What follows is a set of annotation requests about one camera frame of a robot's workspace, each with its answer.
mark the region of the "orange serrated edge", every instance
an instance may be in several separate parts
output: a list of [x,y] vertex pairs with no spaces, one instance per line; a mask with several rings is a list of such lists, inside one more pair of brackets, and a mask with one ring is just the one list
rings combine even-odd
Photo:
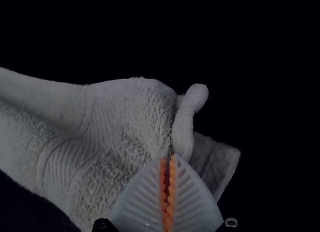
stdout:
[[161,206],[162,206],[162,217],[164,224],[164,232],[171,232],[174,222],[174,208],[175,208],[175,190],[176,190],[176,158],[174,155],[171,156],[169,166],[169,184],[168,184],[168,195],[166,190],[166,171],[167,163],[164,159],[161,160],[160,168],[160,182],[161,182]]

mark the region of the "terry cloth towel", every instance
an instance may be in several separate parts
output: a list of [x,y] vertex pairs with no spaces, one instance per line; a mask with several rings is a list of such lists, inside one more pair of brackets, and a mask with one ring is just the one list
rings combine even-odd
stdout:
[[0,169],[84,232],[109,216],[144,164],[171,151],[218,201],[240,152],[193,132],[193,115],[207,97],[201,84],[179,96],[157,80],[82,86],[0,68]]

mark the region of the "metal screw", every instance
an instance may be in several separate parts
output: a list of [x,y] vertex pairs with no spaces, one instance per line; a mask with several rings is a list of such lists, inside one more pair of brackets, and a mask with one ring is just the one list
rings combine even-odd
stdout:
[[227,219],[224,221],[224,224],[225,224],[227,227],[237,227],[237,225],[238,225],[238,220],[235,219],[235,218],[227,218]]
[[98,223],[98,228],[99,229],[105,229],[106,228],[106,223],[105,222],[100,222],[100,223]]

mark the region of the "black background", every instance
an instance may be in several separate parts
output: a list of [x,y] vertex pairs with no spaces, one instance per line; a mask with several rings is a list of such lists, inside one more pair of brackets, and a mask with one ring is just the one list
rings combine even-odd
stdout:
[[[242,154],[218,203],[239,224],[219,231],[267,231],[282,213],[286,103],[280,22],[267,1],[0,0],[0,66],[76,84],[143,76],[179,94],[206,84],[194,129]],[[0,183],[3,232],[77,231],[6,175]]]

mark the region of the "towel fold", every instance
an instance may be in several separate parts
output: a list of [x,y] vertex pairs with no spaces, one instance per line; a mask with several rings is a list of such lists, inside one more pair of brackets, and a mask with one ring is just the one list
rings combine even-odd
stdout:
[[193,132],[208,90],[144,78],[72,85],[0,68],[0,169],[82,230],[108,217],[148,161],[179,153],[218,200],[240,152]]

